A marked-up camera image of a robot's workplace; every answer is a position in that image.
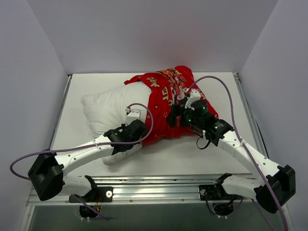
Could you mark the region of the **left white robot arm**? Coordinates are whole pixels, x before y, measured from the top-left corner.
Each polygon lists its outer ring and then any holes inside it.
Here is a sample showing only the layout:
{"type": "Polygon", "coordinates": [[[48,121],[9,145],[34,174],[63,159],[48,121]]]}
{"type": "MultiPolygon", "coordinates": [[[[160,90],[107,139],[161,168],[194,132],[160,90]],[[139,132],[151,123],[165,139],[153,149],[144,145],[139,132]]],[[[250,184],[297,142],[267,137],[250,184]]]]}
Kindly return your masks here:
{"type": "Polygon", "coordinates": [[[96,159],[132,150],[140,144],[147,130],[148,127],[136,119],[64,154],[59,151],[40,154],[28,172],[39,199],[47,201],[60,193],[68,193],[86,202],[93,201],[97,196],[94,180],[89,176],[72,176],[70,172],[96,159]]]}

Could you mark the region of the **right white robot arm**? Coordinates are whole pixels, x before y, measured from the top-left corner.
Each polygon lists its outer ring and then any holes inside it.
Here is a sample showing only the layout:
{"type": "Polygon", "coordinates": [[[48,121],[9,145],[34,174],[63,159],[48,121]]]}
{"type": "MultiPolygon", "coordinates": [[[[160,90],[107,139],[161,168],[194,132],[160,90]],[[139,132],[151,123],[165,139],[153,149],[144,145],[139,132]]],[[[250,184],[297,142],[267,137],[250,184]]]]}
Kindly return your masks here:
{"type": "Polygon", "coordinates": [[[180,124],[201,138],[226,151],[254,176],[253,180],[225,173],[216,180],[214,194],[218,198],[239,195],[257,200],[266,211],[274,214],[296,192],[295,170],[271,161],[245,140],[237,137],[235,128],[209,112],[205,101],[197,100],[190,108],[174,104],[167,117],[171,127],[180,124]]]}

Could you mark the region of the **white pillow insert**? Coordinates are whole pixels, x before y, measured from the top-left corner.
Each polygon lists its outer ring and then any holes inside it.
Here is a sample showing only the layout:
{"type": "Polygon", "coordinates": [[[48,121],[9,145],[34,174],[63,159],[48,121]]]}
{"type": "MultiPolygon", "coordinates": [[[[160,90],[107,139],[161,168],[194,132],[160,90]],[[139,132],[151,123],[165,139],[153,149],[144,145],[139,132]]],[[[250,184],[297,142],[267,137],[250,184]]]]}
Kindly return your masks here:
{"type": "Polygon", "coordinates": [[[148,105],[152,91],[142,82],[134,82],[119,88],[81,97],[83,112],[94,138],[126,121],[125,108],[132,103],[148,105]]]}

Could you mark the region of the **red printed pillowcase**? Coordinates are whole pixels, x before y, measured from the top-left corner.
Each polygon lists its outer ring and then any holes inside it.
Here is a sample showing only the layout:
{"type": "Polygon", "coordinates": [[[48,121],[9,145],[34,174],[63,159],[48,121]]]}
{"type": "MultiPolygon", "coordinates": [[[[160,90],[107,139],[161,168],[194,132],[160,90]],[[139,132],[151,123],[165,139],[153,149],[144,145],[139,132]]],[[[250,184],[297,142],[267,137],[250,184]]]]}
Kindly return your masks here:
{"type": "Polygon", "coordinates": [[[180,126],[180,117],[176,118],[176,126],[170,127],[167,117],[171,106],[179,104],[185,97],[185,91],[194,82],[192,70],[184,65],[168,68],[143,75],[137,75],[124,82],[125,85],[142,82],[150,90],[147,107],[150,109],[154,127],[151,134],[142,142],[143,147],[157,142],[162,138],[174,139],[185,135],[193,135],[189,128],[180,126]]]}

